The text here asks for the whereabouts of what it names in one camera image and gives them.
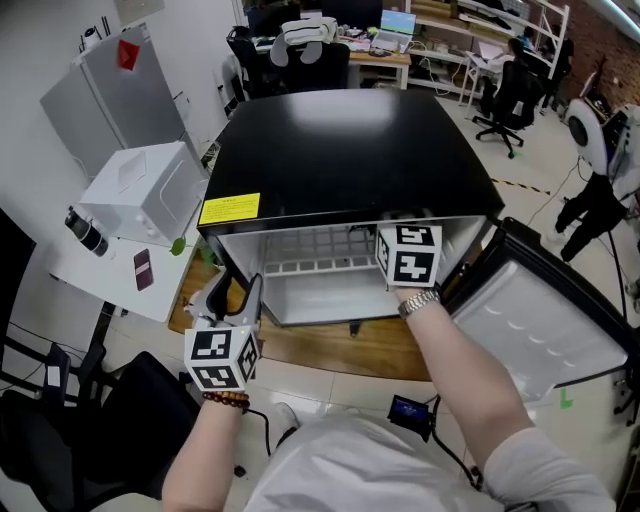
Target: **white microwave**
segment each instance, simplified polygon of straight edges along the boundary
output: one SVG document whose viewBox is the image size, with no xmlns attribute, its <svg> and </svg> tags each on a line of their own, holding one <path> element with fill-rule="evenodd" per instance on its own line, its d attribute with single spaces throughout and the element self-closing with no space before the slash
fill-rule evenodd
<svg viewBox="0 0 640 512">
<path fill-rule="evenodd" d="M 201 169 L 184 142 L 116 151 L 79 206 L 109 236 L 170 247 L 200 203 Z"/>
</svg>

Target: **hand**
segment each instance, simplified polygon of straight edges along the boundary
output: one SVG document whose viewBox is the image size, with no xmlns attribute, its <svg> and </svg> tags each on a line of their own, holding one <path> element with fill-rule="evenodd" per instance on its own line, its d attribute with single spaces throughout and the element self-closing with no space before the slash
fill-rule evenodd
<svg viewBox="0 0 640 512">
<path fill-rule="evenodd" d="M 407 288 L 403 286 L 399 286 L 395 289 L 396 297 L 398 298 L 398 302 L 404 302 L 407 299 L 410 299 L 414 295 L 420 293 L 424 288 Z"/>
</svg>

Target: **monitor screen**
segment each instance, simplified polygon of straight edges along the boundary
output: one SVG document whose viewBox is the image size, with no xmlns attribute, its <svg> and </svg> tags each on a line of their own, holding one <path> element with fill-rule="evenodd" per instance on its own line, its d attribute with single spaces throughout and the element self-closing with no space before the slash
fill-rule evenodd
<svg viewBox="0 0 640 512">
<path fill-rule="evenodd" d="M 277 37 L 283 23 L 300 20 L 300 6 L 272 5 L 264 9 L 247 11 L 251 35 L 254 37 Z"/>
<path fill-rule="evenodd" d="M 351 28 L 379 27 L 382 0 L 323 0 L 322 15 L 335 18 L 338 25 Z"/>
<path fill-rule="evenodd" d="M 13 302 L 18 294 L 18 288 L 20 288 L 22 275 L 36 244 L 1 209 L 0 232 L 3 238 L 3 261 L 6 262 L 2 278 L 2 291 L 0 291 L 2 296 L 0 300 L 0 329 L 2 332 L 0 334 L 4 337 L 9 326 Z"/>
<path fill-rule="evenodd" d="M 416 28 L 416 15 L 406 12 L 382 11 L 382 30 L 413 35 Z"/>
</svg>

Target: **brick wall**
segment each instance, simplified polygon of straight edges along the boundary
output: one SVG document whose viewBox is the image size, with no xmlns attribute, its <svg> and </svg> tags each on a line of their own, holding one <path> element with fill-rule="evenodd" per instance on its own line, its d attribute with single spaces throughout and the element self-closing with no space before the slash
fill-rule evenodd
<svg viewBox="0 0 640 512">
<path fill-rule="evenodd" d="M 554 3 L 571 8 L 568 32 L 575 43 L 573 70 L 565 79 L 567 83 L 563 85 L 563 96 L 573 98 L 580 94 L 586 79 L 597 69 L 597 62 L 606 56 L 600 93 L 609 100 L 612 108 L 625 103 L 640 104 L 640 44 L 623 35 L 584 0 Z M 537 21 L 539 15 L 535 16 L 532 19 Z M 620 80 L 622 87 L 613 83 L 615 77 Z"/>
</svg>

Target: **wire shelf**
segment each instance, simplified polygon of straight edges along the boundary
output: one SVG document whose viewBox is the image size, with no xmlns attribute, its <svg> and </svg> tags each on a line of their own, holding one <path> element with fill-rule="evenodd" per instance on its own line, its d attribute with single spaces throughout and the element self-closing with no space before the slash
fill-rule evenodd
<svg viewBox="0 0 640 512">
<path fill-rule="evenodd" d="M 349 272 L 377 268 L 375 235 L 364 226 L 335 226 L 271 233 L 265 277 Z"/>
</svg>

